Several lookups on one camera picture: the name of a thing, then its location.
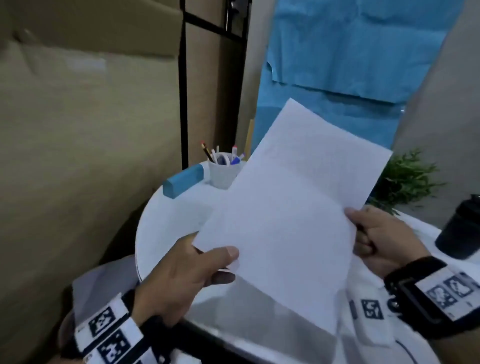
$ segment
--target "white cup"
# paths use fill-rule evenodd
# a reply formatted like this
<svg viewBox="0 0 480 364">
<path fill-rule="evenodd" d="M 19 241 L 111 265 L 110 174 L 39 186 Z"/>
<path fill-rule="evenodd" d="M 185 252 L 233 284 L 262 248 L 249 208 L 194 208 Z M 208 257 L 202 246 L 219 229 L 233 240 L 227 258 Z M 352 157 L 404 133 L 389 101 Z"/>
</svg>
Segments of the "white cup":
<svg viewBox="0 0 480 364">
<path fill-rule="evenodd" d="M 231 160 L 231 153 L 222 154 L 227 155 Z M 235 177 L 240 173 L 242 164 L 238 163 L 233 166 L 224 166 L 222 164 L 208 162 L 208 167 L 210 169 L 211 185 L 221 190 L 227 190 L 231 186 Z"/>
</svg>

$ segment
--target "gray wall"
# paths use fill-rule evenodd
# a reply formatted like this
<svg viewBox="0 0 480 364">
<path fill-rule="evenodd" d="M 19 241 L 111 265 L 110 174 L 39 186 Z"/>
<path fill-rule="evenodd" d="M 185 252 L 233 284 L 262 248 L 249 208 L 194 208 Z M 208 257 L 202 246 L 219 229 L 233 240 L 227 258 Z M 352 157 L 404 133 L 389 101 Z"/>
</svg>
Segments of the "gray wall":
<svg viewBox="0 0 480 364">
<path fill-rule="evenodd" d="M 435 177 L 448 185 L 421 209 L 400 209 L 443 227 L 455 207 L 480 193 L 480 1 L 465 0 L 436 63 L 407 105 L 394 143 L 395 152 L 420 147 L 436 162 Z"/>
</svg>

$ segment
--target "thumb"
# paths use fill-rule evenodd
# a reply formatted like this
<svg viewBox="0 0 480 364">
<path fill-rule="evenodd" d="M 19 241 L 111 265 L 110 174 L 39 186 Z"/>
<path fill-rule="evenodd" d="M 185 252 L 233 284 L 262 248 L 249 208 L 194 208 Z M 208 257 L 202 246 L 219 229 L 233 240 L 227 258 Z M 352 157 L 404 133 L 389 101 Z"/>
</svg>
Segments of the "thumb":
<svg viewBox="0 0 480 364">
<path fill-rule="evenodd" d="M 345 209 L 345 215 L 355 225 L 361 225 L 366 229 L 378 226 L 378 216 L 375 213 L 365 210 L 355 210 L 354 208 L 347 207 Z"/>
<path fill-rule="evenodd" d="M 219 269 L 224 269 L 237 260 L 240 253 L 235 246 L 215 248 L 200 254 L 197 259 L 195 274 L 199 279 L 210 278 Z"/>
</svg>

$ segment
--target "green plant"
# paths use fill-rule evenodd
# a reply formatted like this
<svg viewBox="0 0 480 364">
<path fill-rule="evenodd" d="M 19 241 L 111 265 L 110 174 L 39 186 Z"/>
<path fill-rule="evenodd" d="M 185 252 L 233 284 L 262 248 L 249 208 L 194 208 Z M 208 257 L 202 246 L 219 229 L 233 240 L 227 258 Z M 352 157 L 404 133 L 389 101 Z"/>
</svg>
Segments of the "green plant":
<svg viewBox="0 0 480 364">
<path fill-rule="evenodd" d="M 368 203 L 393 215 L 396 205 L 417 202 L 427 196 L 435 197 L 432 190 L 445 183 L 430 180 L 430 174 L 438 170 L 437 166 L 435 163 L 421 163 L 420 154 L 419 149 L 413 149 L 392 156 L 373 188 Z"/>
</svg>

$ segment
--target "table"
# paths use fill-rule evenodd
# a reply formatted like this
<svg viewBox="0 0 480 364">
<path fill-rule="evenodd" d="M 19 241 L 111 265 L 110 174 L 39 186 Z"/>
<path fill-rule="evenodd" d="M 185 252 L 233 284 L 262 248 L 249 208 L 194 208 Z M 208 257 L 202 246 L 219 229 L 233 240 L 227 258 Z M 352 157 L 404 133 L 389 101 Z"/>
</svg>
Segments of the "table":
<svg viewBox="0 0 480 364">
<path fill-rule="evenodd" d="M 178 238 L 198 231 L 222 201 L 226 191 L 208 183 L 208 164 L 204 162 L 202 165 L 204 181 L 174 200 L 163 196 L 160 187 L 145 207 L 135 242 L 135 262 L 140 280 L 148 276 Z M 399 217 L 416 231 L 435 255 L 455 261 L 434 246 L 439 229 L 406 214 L 400 213 Z M 476 259 L 480 259 L 480 253 L 475 255 Z M 475 276 L 472 265 L 463 268 Z M 358 258 L 353 261 L 351 271 L 354 271 L 353 276 L 368 279 L 379 288 L 383 286 L 383 282 L 368 271 Z M 477 277 L 480 280 L 480 272 L 477 272 Z M 346 347 L 355 344 L 353 323 L 346 298 L 341 296 L 339 300 L 342 307 L 339 312 L 342 322 L 340 332 L 344 339 L 338 340 L 337 344 L 334 337 L 277 304 L 241 278 L 230 285 L 203 289 L 193 301 L 186 319 L 222 339 L 229 347 L 253 354 L 259 362 L 310 364 L 330 363 L 334 359 L 335 364 L 350 364 L 355 359 L 347 359 L 351 350 Z M 415 351 L 417 361 L 438 364 L 427 343 L 401 321 L 395 320 L 397 334 L 402 337 L 404 344 L 408 342 L 411 351 Z M 364 355 L 371 358 L 371 364 L 383 364 L 391 355 L 381 348 L 363 348 L 363 351 L 367 352 Z M 399 364 L 411 363 L 400 347 L 395 348 L 395 356 L 401 358 Z"/>
</svg>

